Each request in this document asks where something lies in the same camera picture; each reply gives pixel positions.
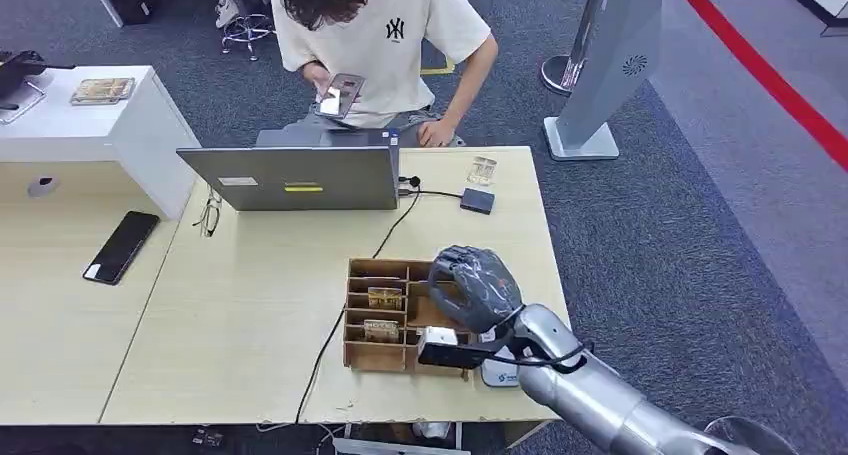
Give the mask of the person's left hand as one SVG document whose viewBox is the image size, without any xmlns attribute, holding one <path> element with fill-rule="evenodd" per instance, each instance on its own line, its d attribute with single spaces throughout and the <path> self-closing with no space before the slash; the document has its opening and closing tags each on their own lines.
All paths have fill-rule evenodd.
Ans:
<svg viewBox="0 0 848 455">
<path fill-rule="evenodd" d="M 425 121 L 418 127 L 418 143 L 427 148 L 447 147 L 454 142 L 457 127 L 452 118 Z"/>
</svg>

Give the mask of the person's right hand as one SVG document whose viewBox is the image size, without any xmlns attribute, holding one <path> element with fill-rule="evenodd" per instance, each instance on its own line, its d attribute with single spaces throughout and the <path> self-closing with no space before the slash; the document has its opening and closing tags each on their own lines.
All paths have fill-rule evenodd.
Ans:
<svg viewBox="0 0 848 455">
<path fill-rule="evenodd" d="M 320 103 L 329 88 L 334 74 L 319 61 L 310 61 L 300 68 L 303 78 L 315 88 L 315 102 Z"/>
</svg>

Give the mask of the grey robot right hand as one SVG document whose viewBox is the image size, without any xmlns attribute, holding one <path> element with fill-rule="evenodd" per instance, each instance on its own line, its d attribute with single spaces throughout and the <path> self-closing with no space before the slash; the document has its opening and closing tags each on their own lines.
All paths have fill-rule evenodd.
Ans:
<svg viewBox="0 0 848 455">
<path fill-rule="evenodd" d="M 520 288 L 490 249 L 453 245 L 441 250 L 428 275 L 429 298 L 443 314 L 475 334 L 523 309 Z"/>
</svg>

